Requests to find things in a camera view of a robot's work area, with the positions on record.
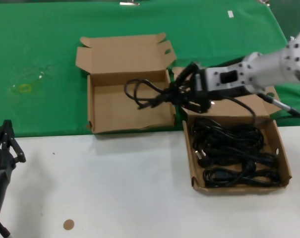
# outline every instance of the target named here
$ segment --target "black power cable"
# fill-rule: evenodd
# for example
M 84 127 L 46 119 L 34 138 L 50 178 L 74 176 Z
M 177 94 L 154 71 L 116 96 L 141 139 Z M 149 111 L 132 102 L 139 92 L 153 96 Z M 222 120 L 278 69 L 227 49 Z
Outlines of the black power cable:
M 193 149 L 199 166 L 205 168 L 203 178 L 206 187 L 231 187 L 237 184 L 252 186 L 278 186 L 281 182 L 277 158 L 261 152 L 264 136 L 251 124 L 222 127 L 209 118 L 196 118 L 190 128 L 194 137 Z M 271 169 L 256 170 L 256 163 Z M 218 166 L 241 164 L 241 172 Z

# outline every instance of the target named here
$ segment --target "cable connector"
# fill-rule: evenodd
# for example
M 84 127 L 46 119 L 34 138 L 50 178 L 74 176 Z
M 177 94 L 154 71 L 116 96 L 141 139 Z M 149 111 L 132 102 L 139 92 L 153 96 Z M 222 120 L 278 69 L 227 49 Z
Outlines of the cable connector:
M 206 155 L 203 150 L 201 150 L 201 154 L 196 150 L 195 154 L 198 157 L 197 163 L 200 167 L 207 168 L 213 164 L 213 161 Z

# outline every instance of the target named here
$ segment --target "empty cardboard box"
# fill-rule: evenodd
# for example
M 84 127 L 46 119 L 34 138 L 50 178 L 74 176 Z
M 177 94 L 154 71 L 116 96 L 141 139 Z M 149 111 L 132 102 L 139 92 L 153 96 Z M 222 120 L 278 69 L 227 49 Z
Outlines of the empty cardboard box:
M 157 35 L 80 38 L 76 65 L 88 76 L 88 121 L 93 133 L 173 126 L 170 103 L 138 110 L 124 93 L 130 79 L 148 79 L 159 88 L 169 85 L 166 68 L 176 59 L 165 33 Z M 138 97 L 153 98 L 153 89 L 141 85 Z
M 175 77 L 181 72 L 182 68 L 174 68 Z M 268 87 L 266 93 L 270 93 L 275 99 L 279 99 L 274 87 Z M 204 168 L 200 167 L 197 162 L 197 155 L 192 148 L 193 138 L 189 133 L 189 127 L 197 117 L 208 117 L 222 126 L 233 126 L 242 123 L 250 123 L 252 121 L 251 113 L 242 106 L 229 101 L 215 101 L 210 110 L 204 114 L 197 114 L 185 110 L 187 120 L 183 121 L 183 128 L 186 140 L 188 164 L 190 170 L 191 185 L 195 190 L 205 192 L 220 192 L 220 193 L 253 193 L 253 192 L 270 192 L 286 187 L 289 180 L 292 178 L 288 159 L 284 150 L 284 146 L 278 131 L 275 121 L 270 120 L 270 115 L 279 110 L 278 107 L 269 104 L 256 95 L 238 97 L 238 100 L 248 105 L 257 115 L 257 122 L 261 123 L 259 128 L 264 135 L 265 146 L 263 152 L 268 152 L 277 156 L 279 161 L 278 172 L 282 183 L 279 187 L 253 187 L 247 185 L 237 185 L 235 187 L 208 188 L 205 186 L 203 179 Z M 257 165 L 258 169 L 264 168 L 262 165 Z M 231 166 L 230 169 L 241 171 L 241 165 Z

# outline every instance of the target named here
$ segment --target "black cable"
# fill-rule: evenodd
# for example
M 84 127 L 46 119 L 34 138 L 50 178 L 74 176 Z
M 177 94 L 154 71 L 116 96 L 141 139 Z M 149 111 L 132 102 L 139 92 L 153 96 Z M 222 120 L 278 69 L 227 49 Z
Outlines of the black cable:
M 203 178 L 206 187 L 280 184 L 280 177 L 276 172 L 278 160 L 272 154 L 261 152 L 264 136 L 259 128 L 250 124 L 223 127 L 210 118 L 199 117 L 191 125 L 190 133 L 194 137 L 192 146 L 198 156 L 197 162 L 205 168 Z M 256 170 L 257 163 L 271 169 Z M 240 172 L 214 167 L 237 164 L 241 164 Z M 270 181 L 262 181 L 256 177 L 264 177 Z
M 128 86 L 131 85 L 131 84 L 135 84 L 134 90 L 133 90 L 133 96 L 130 95 L 129 92 L 128 92 Z M 153 83 L 151 83 L 147 79 L 132 79 L 132 80 L 129 80 L 124 86 L 124 92 L 129 98 L 133 99 L 136 102 L 136 104 L 139 106 L 139 109 L 146 108 L 146 107 L 154 107 L 154 105 L 160 104 L 160 103 L 163 102 L 163 101 L 158 102 L 158 100 L 159 100 L 158 97 L 156 97 L 156 98 L 138 98 L 137 97 L 137 91 L 138 91 L 138 88 L 141 84 L 147 85 L 148 87 L 152 88 L 153 90 L 155 90 L 159 94 L 164 94 L 165 93 L 164 90 L 156 87 Z
M 237 172 L 225 168 L 211 168 L 203 172 L 206 187 L 231 187 L 237 184 L 246 184 L 258 187 L 279 186 L 281 183 L 278 172 L 273 170 L 257 170 L 254 172 L 242 171 Z
M 239 100 L 236 99 L 236 98 L 228 97 L 228 96 L 225 96 L 225 95 L 223 96 L 223 98 L 224 98 L 224 99 L 228 99 L 228 100 L 230 100 L 230 101 L 232 101 L 232 102 L 234 102 L 234 103 L 237 103 L 238 105 L 240 105 L 240 106 L 246 108 L 246 109 L 252 114 L 252 123 L 251 123 L 251 125 L 255 125 L 255 122 L 256 122 L 256 114 L 255 114 L 255 112 L 254 112 L 249 106 L 247 106 L 246 104 L 244 104 L 243 102 L 239 101 Z

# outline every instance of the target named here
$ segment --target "white label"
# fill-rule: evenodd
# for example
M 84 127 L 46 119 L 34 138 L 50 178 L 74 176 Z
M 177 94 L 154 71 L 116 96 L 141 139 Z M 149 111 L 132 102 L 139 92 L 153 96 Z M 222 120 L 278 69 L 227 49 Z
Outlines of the white label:
M 233 11 L 228 11 L 228 16 L 229 16 L 229 18 L 233 18 L 234 17 Z

